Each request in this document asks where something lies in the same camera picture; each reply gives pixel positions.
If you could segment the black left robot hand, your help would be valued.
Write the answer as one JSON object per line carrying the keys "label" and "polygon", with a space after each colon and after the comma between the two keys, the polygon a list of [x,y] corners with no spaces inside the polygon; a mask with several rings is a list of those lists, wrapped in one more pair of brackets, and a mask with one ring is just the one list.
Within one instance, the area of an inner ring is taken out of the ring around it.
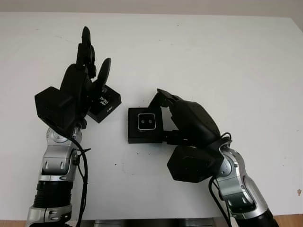
{"label": "black left robot hand", "polygon": [[85,26],[81,43],[78,44],[76,63],[67,68],[60,86],[61,91],[74,98],[76,126],[82,129],[87,126],[85,116],[89,109],[98,103],[103,93],[107,91],[105,85],[110,72],[111,59],[106,58],[103,61],[99,73],[95,60],[90,30]]}

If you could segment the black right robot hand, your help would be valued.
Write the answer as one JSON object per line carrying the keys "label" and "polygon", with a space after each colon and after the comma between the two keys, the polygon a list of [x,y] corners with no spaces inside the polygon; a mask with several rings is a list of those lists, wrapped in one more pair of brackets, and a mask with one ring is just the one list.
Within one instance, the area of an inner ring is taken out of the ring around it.
{"label": "black right robot hand", "polygon": [[170,145],[205,148],[221,139],[218,126],[197,102],[187,101],[163,89],[157,89],[149,108],[165,107],[177,130],[162,131],[160,138]]}

